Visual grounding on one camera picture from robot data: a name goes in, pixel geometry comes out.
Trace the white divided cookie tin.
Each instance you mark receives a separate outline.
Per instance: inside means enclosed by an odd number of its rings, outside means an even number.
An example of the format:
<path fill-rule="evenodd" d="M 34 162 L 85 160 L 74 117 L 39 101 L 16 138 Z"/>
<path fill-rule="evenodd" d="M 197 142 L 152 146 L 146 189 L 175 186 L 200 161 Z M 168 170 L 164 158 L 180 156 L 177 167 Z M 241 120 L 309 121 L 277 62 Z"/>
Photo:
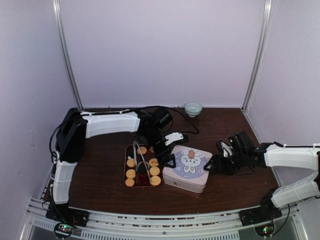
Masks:
<path fill-rule="evenodd" d="M 201 170 L 195 174 L 187 174 L 183 171 L 178 173 L 173 169 L 166 168 L 163 173 L 163 182 L 169 186 L 200 194 L 204 191 L 209 173 Z"/>

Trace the white handled metal tongs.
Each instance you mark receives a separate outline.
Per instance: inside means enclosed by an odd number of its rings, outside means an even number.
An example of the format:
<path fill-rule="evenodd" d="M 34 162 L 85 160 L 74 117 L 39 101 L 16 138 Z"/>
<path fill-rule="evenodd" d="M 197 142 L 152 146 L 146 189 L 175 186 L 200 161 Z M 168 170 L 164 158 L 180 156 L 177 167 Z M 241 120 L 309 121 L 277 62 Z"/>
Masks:
<path fill-rule="evenodd" d="M 133 159 L 135 162 L 135 182 L 138 187 L 152 186 L 150 179 L 152 175 L 150 174 L 150 165 L 145 158 L 148 149 L 144 145 L 139 145 L 137 141 L 132 143 L 133 149 Z"/>

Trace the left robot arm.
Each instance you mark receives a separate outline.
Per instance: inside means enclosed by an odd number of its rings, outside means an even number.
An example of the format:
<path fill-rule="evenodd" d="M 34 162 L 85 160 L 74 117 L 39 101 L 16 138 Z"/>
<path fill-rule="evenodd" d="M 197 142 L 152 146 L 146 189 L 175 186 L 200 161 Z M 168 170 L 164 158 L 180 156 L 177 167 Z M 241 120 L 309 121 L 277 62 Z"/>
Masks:
<path fill-rule="evenodd" d="M 153 112 L 145 108 L 121 111 L 87 112 L 71 108 L 63 122 L 53 131 L 55 150 L 51 150 L 53 163 L 53 185 L 50 207 L 61 222 L 72 218 L 69 208 L 69 189 L 78 162 L 85 153 L 86 139 L 114 133 L 137 133 L 153 147 L 158 162 L 163 165 L 173 160 L 172 145 L 184 139 L 180 132 L 167 135 L 161 133 L 173 120 L 168 108 L 159 106 Z"/>

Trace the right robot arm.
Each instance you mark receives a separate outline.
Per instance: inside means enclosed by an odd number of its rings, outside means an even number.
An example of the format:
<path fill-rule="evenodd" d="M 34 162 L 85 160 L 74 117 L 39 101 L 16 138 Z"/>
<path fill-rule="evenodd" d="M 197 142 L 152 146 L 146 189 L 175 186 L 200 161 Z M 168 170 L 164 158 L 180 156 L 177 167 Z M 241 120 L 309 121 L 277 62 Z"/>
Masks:
<path fill-rule="evenodd" d="M 204 170 L 223 175 L 234 175 L 243 167 L 299 168 L 312 174 L 294 183 L 273 188 L 255 208 L 241 210 L 239 217 L 243 226 L 254 225 L 282 216 L 281 208 L 320 195 L 320 145 L 287 145 L 279 142 L 262 142 L 255 146 L 243 130 L 228 137 L 228 143 L 218 141 L 219 153 L 213 155 Z"/>

